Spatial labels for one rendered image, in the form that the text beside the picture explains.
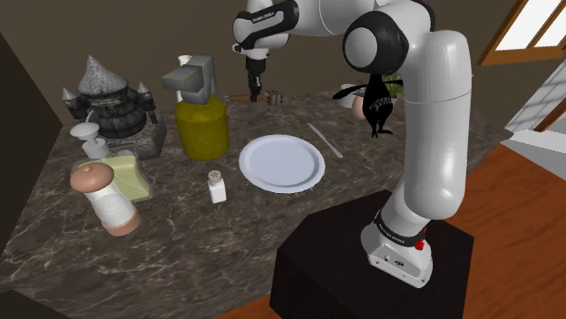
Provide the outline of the white round plate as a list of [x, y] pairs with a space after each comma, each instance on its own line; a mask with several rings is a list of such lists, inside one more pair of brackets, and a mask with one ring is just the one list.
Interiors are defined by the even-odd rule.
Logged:
[[294, 194], [314, 187], [326, 163], [309, 142], [273, 134], [252, 140], [239, 154], [242, 175], [254, 186], [277, 194]]

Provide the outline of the white salt shaker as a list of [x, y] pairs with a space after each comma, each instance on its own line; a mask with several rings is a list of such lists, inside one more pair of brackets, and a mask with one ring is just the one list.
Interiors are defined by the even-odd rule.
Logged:
[[213, 204], [217, 204], [227, 200], [224, 179], [218, 170], [212, 170], [209, 172], [208, 186], [210, 191], [211, 202]]

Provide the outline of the white potted plant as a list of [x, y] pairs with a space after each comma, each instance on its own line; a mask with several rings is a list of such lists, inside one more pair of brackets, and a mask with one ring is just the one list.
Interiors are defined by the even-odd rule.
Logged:
[[[394, 104], [404, 92], [403, 80], [394, 74], [382, 76], [381, 83], [383, 87], [378, 92], [379, 99]], [[332, 99], [338, 100], [345, 108], [351, 108], [355, 97], [363, 98], [365, 96], [366, 88], [366, 83], [360, 83], [359, 85], [343, 84], [341, 90], [335, 93]]]

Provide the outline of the white and tan pepper mill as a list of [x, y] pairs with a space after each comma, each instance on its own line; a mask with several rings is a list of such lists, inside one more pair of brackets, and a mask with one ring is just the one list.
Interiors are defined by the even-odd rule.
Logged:
[[114, 185], [114, 171], [104, 163], [77, 168], [70, 177], [71, 187], [90, 201], [102, 226], [114, 237], [134, 231], [142, 222], [137, 208]]

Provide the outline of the silver table knife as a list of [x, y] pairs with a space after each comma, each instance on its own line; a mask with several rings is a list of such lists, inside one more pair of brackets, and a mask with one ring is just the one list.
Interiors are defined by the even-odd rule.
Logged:
[[307, 125], [308, 125], [308, 127], [309, 127], [313, 132], [316, 133], [316, 135], [317, 135], [322, 141], [324, 141], [324, 142], [326, 143], [326, 145], [334, 152], [334, 154], [335, 154], [338, 158], [340, 158], [340, 159], [344, 158], [343, 154], [342, 154], [335, 146], [333, 146], [333, 145], [328, 141], [328, 139], [322, 134], [322, 132], [320, 132], [320, 131], [319, 131], [314, 125], [312, 125], [310, 122], [308, 122]]

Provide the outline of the black robot stand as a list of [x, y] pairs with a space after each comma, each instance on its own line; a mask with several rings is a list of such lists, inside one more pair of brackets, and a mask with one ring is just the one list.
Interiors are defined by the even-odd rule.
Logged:
[[269, 305], [281, 319], [463, 319], [473, 237], [462, 230], [429, 223], [434, 269], [422, 288], [369, 264], [360, 235], [390, 195], [303, 219], [277, 252]]

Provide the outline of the black bird figure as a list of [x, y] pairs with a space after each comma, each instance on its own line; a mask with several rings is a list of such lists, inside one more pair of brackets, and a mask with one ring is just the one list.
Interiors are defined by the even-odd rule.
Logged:
[[339, 100], [345, 98], [350, 93], [365, 89], [362, 100], [362, 112], [372, 128], [372, 137], [377, 138], [379, 133], [392, 134], [392, 131], [383, 129], [394, 106], [392, 96], [386, 87], [388, 84], [404, 86], [401, 79], [384, 81], [381, 74], [372, 73], [367, 84], [359, 84], [342, 89], [335, 93], [332, 99]]

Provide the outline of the pale green soap dispenser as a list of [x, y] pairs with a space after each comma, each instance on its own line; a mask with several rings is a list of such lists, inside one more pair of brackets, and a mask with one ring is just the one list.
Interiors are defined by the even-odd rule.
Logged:
[[152, 187], [141, 171], [138, 155], [130, 150], [111, 150], [106, 140], [98, 136], [99, 129], [94, 122], [81, 122], [71, 128], [70, 134], [83, 141], [87, 155], [76, 161], [71, 171], [90, 163], [105, 163], [114, 171], [115, 187], [131, 202], [152, 198]]

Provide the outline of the wooden framed window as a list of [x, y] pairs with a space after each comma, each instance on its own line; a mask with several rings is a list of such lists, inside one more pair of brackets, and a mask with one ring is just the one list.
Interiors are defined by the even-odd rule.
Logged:
[[478, 65], [566, 57], [566, 0], [517, 0]]

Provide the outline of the yellow bottle with grey sprayer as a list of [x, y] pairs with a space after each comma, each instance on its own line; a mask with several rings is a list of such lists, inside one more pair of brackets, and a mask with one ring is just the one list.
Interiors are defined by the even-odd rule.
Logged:
[[181, 95], [174, 117], [184, 153], [208, 161], [229, 148], [227, 108], [214, 96], [216, 77], [213, 56], [193, 55], [185, 64], [161, 78], [162, 87]]

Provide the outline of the grey castle figure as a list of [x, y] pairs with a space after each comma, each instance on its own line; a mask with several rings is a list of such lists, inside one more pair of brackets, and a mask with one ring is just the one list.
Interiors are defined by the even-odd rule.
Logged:
[[144, 84], [134, 90], [126, 79], [89, 56], [77, 91], [63, 89], [64, 105], [74, 119], [98, 124], [98, 136], [111, 150], [131, 150], [141, 160], [160, 157], [167, 129]]

